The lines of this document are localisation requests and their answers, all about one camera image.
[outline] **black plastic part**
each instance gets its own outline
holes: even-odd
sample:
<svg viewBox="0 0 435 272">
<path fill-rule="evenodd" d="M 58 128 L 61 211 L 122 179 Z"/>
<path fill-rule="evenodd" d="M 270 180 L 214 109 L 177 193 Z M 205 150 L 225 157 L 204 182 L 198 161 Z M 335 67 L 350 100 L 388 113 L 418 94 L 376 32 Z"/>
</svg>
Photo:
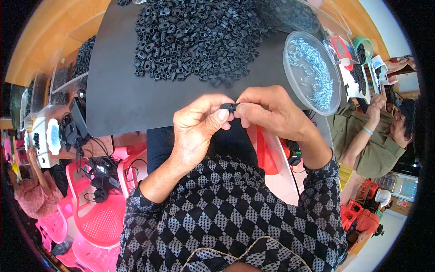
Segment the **black plastic part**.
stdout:
<svg viewBox="0 0 435 272">
<path fill-rule="evenodd" d="M 229 112 L 235 112 L 237 105 L 239 105 L 240 103 L 237 104 L 233 104 L 233 103 L 225 103 L 225 104 L 221 104 L 220 105 L 220 109 L 227 109 Z"/>
<path fill-rule="evenodd" d="M 143 69 L 135 75 L 148 72 L 155 80 L 182 81 L 195 74 L 213 86 L 224 82 L 232 87 L 249 74 L 247 64 L 258 56 L 263 37 L 273 31 L 252 10 L 250 0 L 149 1 L 134 27 L 138 46 L 133 65 Z"/>
</svg>

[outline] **red stool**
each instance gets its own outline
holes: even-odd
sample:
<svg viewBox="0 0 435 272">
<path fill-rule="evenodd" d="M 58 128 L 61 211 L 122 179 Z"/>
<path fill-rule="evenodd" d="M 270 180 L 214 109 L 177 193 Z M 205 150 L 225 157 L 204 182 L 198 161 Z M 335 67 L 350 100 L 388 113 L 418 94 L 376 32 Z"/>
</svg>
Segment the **red stool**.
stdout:
<svg viewBox="0 0 435 272">
<path fill-rule="evenodd" d="M 341 222 L 343 223 L 343 229 L 349 230 L 353 221 L 362 213 L 364 209 L 355 200 L 349 199 L 347 206 L 340 205 Z"/>
<path fill-rule="evenodd" d="M 367 199 L 374 198 L 376 190 L 379 188 L 379 186 L 376 183 L 374 183 L 368 179 L 365 180 L 365 182 L 362 184 L 362 186 L 365 186 L 368 189 Z"/>
</svg>

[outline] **hand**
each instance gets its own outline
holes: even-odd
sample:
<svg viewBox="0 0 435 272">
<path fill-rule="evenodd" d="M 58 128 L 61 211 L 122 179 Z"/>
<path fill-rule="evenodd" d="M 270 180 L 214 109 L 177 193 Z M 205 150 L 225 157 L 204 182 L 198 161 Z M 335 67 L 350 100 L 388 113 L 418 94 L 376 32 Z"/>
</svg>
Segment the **hand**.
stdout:
<svg viewBox="0 0 435 272">
<path fill-rule="evenodd" d="M 36 149 L 35 149 L 35 147 L 34 146 L 29 146 L 29 148 L 28 148 L 28 150 L 27 150 L 27 154 L 26 154 L 26 156 L 27 156 L 27 160 L 30 162 L 30 163 L 36 163 L 36 161 L 37 161 L 37 154 L 36 154 Z"/>
<path fill-rule="evenodd" d="M 250 87 L 237 99 L 234 116 L 241 119 L 242 127 L 251 123 L 260 125 L 278 137 L 303 141 L 308 130 L 315 129 L 313 123 L 293 103 L 281 86 Z"/>
<path fill-rule="evenodd" d="M 361 243 L 362 241 L 364 241 L 365 237 L 367 237 L 367 235 L 361 235 L 361 234 L 360 234 L 360 235 L 358 236 L 358 241 L 357 241 L 357 242 L 358 242 L 358 243 Z"/>
<path fill-rule="evenodd" d="M 381 109 L 379 107 L 379 104 L 370 104 L 368 106 L 366 114 L 369 117 L 369 120 L 366 124 L 366 128 L 368 128 L 371 131 L 375 131 L 381 119 Z"/>
<path fill-rule="evenodd" d="M 374 94 L 370 101 L 370 105 L 375 104 L 379 107 L 379 109 L 385 107 L 386 103 L 387 97 L 385 94 Z"/>
<path fill-rule="evenodd" d="M 223 103 L 234 101 L 223 94 L 206 94 L 174 114 L 174 148 L 170 161 L 189 172 L 207 153 L 210 139 L 220 128 L 228 130 L 234 119 Z"/>
</svg>

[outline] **checkered shirt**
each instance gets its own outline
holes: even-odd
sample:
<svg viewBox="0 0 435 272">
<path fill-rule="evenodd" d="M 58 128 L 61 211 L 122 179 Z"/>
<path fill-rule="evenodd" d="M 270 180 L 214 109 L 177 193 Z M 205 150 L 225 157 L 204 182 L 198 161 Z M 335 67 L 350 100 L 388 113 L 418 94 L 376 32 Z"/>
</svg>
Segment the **checkered shirt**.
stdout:
<svg viewBox="0 0 435 272">
<path fill-rule="evenodd" d="M 162 204 L 135 188 L 127 199 L 118 271 L 334 271 L 346 251 L 338 164 L 307 169 L 298 206 L 284 203 L 254 167 L 206 157 Z"/>
</svg>

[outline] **black cap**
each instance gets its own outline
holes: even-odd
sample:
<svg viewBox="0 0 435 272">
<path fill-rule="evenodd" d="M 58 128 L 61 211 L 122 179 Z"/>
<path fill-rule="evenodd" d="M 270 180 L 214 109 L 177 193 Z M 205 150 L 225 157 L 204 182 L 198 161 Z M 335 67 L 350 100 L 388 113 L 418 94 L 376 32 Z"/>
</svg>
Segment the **black cap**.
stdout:
<svg viewBox="0 0 435 272">
<path fill-rule="evenodd" d="M 402 105 L 400 106 L 400 112 L 406 117 L 408 120 L 414 120 L 415 113 L 415 101 L 410 98 L 405 98 L 402 101 Z"/>
</svg>

